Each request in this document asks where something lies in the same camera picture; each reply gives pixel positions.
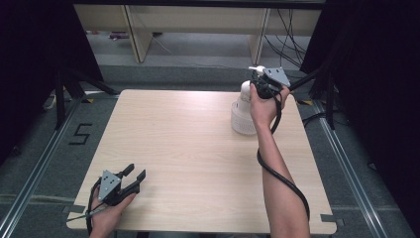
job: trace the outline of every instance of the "black tape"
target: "black tape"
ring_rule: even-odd
[[[336,222],[334,215],[321,214],[322,222]]]
[[[70,212],[74,212],[74,213],[83,213],[84,208],[86,208],[85,206],[82,205],[73,205],[73,206],[65,206],[64,209],[62,210],[62,213],[70,213]]]

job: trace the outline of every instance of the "black curtain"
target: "black curtain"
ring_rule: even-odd
[[[331,73],[371,160],[420,237],[420,7],[415,0],[363,4],[362,24]],[[307,72],[321,65],[340,31],[340,12],[321,17],[302,66]]]
[[[1,165],[42,111],[61,66],[75,68],[95,80],[103,79],[70,3],[3,1],[0,39]]]

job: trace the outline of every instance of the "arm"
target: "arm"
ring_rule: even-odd
[[[93,196],[92,207],[100,204],[98,200],[99,188],[96,188]],[[92,232],[90,238],[107,238],[117,227],[123,210],[133,201],[136,194],[130,194],[116,206],[108,206],[105,210],[92,216]]]
[[[284,87],[281,90],[282,107],[288,94],[289,90]],[[260,99],[255,86],[251,84],[251,105],[251,115],[257,130],[262,159],[293,182],[269,128],[276,113],[274,99]],[[271,237],[309,237],[309,222],[305,207],[294,191],[265,169],[262,169],[262,186]]]

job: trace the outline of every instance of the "hand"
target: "hand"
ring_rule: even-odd
[[[96,207],[101,202],[98,200],[99,188],[97,187],[93,193],[93,201],[91,207]],[[136,194],[130,194],[118,205],[108,206],[105,210],[100,211],[92,216],[92,233],[90,237],[108,237],[109,234],[117,227],[123,210],[133,201]]]
[[[278,101],[281,101],[281,108],[284,108],[286,98],[290,90],[283,86],[280,95],[277,95]],[[253,117],[256,129],[268,128],[276,115],[276,106],[273,98],[261,99],[257,93],[256,86],[251,83],[251,116]]]

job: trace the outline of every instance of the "wooden table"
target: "wooden table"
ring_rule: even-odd
[[[239,92],[125,90],[86,174],[76,205],[87,205],[103,170],[143,170],[141,192],[118,229],[269,233],[263,203],[257,136],[231,128],[231,106]],[[306,195],[312,234],[333,234],[332,211],[294,98],[290,95],[275,140],[297,186]],[[69,218],[80,214],[70,213]],[[85,229],[83,219],[67,223]]]

